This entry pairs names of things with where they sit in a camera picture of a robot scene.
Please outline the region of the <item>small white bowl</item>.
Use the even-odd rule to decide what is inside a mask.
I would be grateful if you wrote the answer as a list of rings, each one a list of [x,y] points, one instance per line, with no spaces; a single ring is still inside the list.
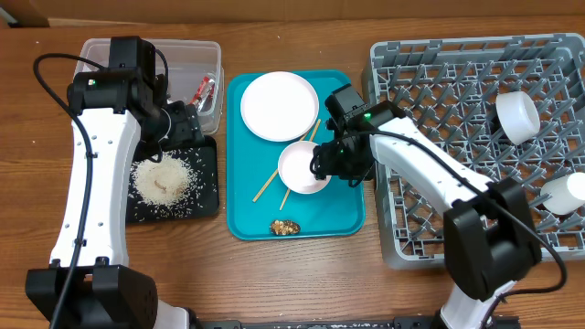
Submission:
[[[318,180],[310,170],[313,159],[313,150],[316,143],[299,141],[288,145],[281,153],[278,161],[279,177],[293,192],[311,195],[324,189],[330,176]]]

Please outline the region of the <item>red snack wrapper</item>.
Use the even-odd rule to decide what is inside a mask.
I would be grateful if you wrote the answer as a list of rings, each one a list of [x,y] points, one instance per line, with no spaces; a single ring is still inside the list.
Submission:
[[[190,102],[190,104],[193,105],[197,111],[203,111],[207,101],[213,98],[215,85],[215,79],[211,76],[206,76],[202,79],[195,95]]]

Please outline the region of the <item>white cup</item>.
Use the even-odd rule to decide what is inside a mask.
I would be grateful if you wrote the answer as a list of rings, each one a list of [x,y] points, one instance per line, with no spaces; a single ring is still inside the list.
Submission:
[[[537,107],[523,91],[498,94],[495,100],[497,118],[507,139],[521,144],[535,137],[540,130]]]

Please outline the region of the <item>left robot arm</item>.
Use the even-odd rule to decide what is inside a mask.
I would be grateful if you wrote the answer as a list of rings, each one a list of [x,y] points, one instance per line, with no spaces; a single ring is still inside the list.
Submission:
[[[164,54],[140,37],[114,37],[106,65],[76,74],[58,105],[72,120],[65,217],[45,269],[27,273],[28,299],[53,328],[197,328],[195,313],[160,300],[132,270],[126,245],[130,172],[166,151],[199,146],[196,109],[167,96]]]

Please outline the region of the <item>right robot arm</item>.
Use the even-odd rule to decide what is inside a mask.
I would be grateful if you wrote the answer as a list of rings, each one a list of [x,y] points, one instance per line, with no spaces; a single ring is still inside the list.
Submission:
[[[324,106],[334,139],[314,148],[315,178],[335,175],[357,186],[376,165],[405,178],[443,221],[444,261],[454,288],[433,327],[487,327],[496,303],[542,259],[523,187],[469,169],[396,104],[370,105],[350,84],[334,90]]]

